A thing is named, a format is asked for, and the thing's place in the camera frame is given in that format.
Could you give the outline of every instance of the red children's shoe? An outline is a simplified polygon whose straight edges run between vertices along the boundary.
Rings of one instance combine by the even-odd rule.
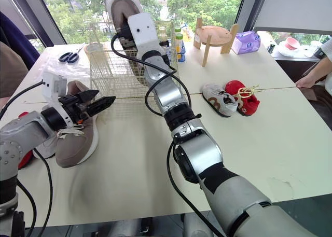
[[[238,112],[244,116],[250,116],[255,113],[258,108],[259,100],[255,95],[251,95],[248,98],[242,98],[238,93],[240,88],[245,88],[245,85],[238,80],[231,80],[225,86],[225,91],[234,96],[235,100],[239,102]]]
[[[23,117],[23,116],[26,115],[26,114],[28,114],[26,111],[23,112],[23,113],[21,113],[21,114],[19,115],[19,118],[20,118],[20,117]],[[26,166],[30,163],[32,157],[33,157],[33,153],[32,153],[32,150],[30,150],[30,151],[28,151],[28,152],[24,155],[24,157],[22,158],[21,162],[19,163],[19,170],[22,169],[22,168],[24,168],[24,167],[26,167]]]

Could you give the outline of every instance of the cable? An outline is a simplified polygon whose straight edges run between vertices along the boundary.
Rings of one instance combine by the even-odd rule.
[[[34,148],[33,150],[37,153],[37,155],[40,157],[40,159],[45,164],[46,169],[47,169],[48,180],[49,180],[49,184],[50,184],[50,201],[49,201],[49,205],[48,205],[47,216],[44,221],[43,227],[41,228],[41,231],[38,235],[38,237],[41,237],[41,235],[43,234],[43,231],[46,228],[48,218],[50,217],[50,214],[51,214],[51,208],[52,208],[52,202],[53,202],[53,183],[52,183],[52,177],[51,177],[51,170],[50,170],[50,167],[48,166],[48,163],[46,162],[45,158],[39,153],[39,151],[36,148]]]
[[[22,94],[24,94],[25,92],[28,92],[29,90],[36,88],[38,86],[40,86],[41,84],[43,84],[43,81],[40,81],[24,90],[22,90],[21,92],[19,92],[18,94],[16,94],[13,98],[11,98],[7,104],[4,106],[4,108],[2,108],[2,110],[0,111],[0,120],[2,119],[3,115],[5,114],[5,112],[7,111],[8,107],[10,106],[11,103],[14,102],[14,100],[16,100],[19,96],[21,96]]]
[[[121,53],[119,53],[119,52],[118,52],[117,50],[115,50],[115,48],[114,48],[114,42],[115,42],[115,40],[116,40],[118,37],[119,37],[119,36],[118,36],[117,34],[115,34],[115,35],[112,37],[112,40],[111,40],[111,42],[110,42],[110,47],[112,48],[112,51],[113,51],[116,55],[118,55],[118,56],[120,56],[120,57],[122,57],[122,58],[125,58],[125,59],[127,59],[127,60],[130,60],[130,61],[138,62],[138,63],[144,64],[144,65],[146,65],[146,66],[153,67],[153,68],[155,68],[155,69],[157,69],[157,70],[163,72],[164,74],[166,74],[167,77],[171,76],[172,78],[174,78],[174,79],[175,79],[175,80],[176,80],[176,81],[177,81],[177,82],[183,87],[183,89],[185,90],[185,92],[186,92],[186,94],[187,94],[187,97],[188,97],[188,104],[189,104],[189,107],[191,108],[191,98],[190,98],[189,91],[188,91],[187,87],[183,84],[183,82],[182,82],[178,77],[174,76],[174,73],[177,72],[177,70],[176,70],[175,68],[169,66],[170,69],[174,71],[174,72],[171,72],[171,73],[170,73],[170,72],[168,72],[167,70],[164,70],[163,68],[158,67],[158,66],[156,66],[156,65],[154,65],[154,64],[151,64],[151,63],[148,63],[148,62],[145,62],[145,61],[142,61],[142,60],[139,60],[139,59],[133,58],[133,57],[129,57],[129,56],[125,55],[125,54],[121,54]],[[164,79],[166,79],[166,78],[164,78],[164,79],[163,79],[163,78],[164,78],[164,77],[162,77],[162,78],[160,78],[159,80],[157,80],[157,81],[153,84],[153,86],[155,87],[155,86],[158,85],[160,82],[162,82]],[[148,91],[148,93],[145,94],[145,104],[146,104],[147,108],[148,108],[152,113],[154,113],[154,114],[156,114],[156,115],[159,115],[159,116],[162,116],[160,113],[154,111],[154,110],[148,105],[147,97],[148,97],[148,95],[151,93],[151,91]]]
[[[36,219],[37,219],[37,208],[36,208],[36,203],[33,200],[32,195],[29,193],[29,191],[24,187],[23,184],[21,184],[21,182],[17,179],[17,185],[21,188],[21,190],[24,192],[24,194],[28,197],[28,199],[31,202],[31,206],[32,206],[32,211],[33,211],[33,218],[32,218],[32,223],[31,223],[31,227],[29,232],[27,233],[26,237],[30,237],[30,235],[32,234],[33,229],[35,228],[35,224],[36,224]]]
[[[64,237],[69,237],[69,236],[71,236],[71,233],[69,233],[69,230],[70,229],[72,229],[73,228],[73,225],[70,225],[69,227],[68,227],[68,229],[67,229],[67,232],[66,232],[66,235],[64,236]]]
[[[175,181],[172,177],[172,173],[171,173],[171,169],[170,169],[170,155],[171,155],[171,151],[173,149],[173,152],[175,150],[175,144],[174,141],[172,141],[170,148],[168,149],[167,152],[167,173],[168,176],[170,178],[171,184],[173,186],[173,188],[175,189],[175,191],[179,194],[179,196],[189,205],[189,207],[191,207],[191,209],[197,214],[197,216],[208,226],[208,228],[211,229],[211,231],[218,237],[224,237],[210,222],[208,219],[206,219],[201,212],[199,212],[199,210],[192,204],[192,202],[189,201],[188,198],[186,198],[186,196],[179,190],[179,188],[177,187],[177,185],[175,184]]]

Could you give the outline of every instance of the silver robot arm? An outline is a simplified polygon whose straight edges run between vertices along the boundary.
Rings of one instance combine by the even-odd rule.
[[[137,46],[137,58],[171,72],[162,58],[150,15],[132,15],[128,25]],[[153,67],[146,65],[145,68],[149,87],[165,76]],[[280,207],[272,205],[270,199],[248,180],[224,167],[218,144],[193,114],[171,77],[157,84],[153,93],[177,146],[175,161],[185,180],[200,185],[227,236],[314,236]]]
[[[88,115],[92,117],[108,108],[115,99],[114,96],[103,97],[86,105],[97,95],[98,90],[65,95],[64,77],[47,73],[43,78],[43,94],[48,99],[49,107],[41,113],[33,111],[12,120],[0,129],[1,236],[12,236],[14,233],[24,235],[23,213],[15,211],[18,206],[18,165],[24,155],[55,136],[56,131],[70,128],[75,123],[86,120]]]

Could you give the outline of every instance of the wooden stool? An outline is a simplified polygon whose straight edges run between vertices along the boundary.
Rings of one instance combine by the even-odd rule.
[[[230,52],[238,28],[238,24],[233,24],[229,32],[227,29],[218,26],[203,26],[202,18],[197,18],[193,45],[198,49],[201,48],[201,44],[206,45],[202,63],[203,67],[205,67],[208,60],[210,46],[221,46],[220,54]]]

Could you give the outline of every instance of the purple tissue box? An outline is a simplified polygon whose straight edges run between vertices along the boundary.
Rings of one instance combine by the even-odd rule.
[[[254,31],[237,33],[232,45],[232,50],[236,54],[246,54],[259,49],[260,37]]]

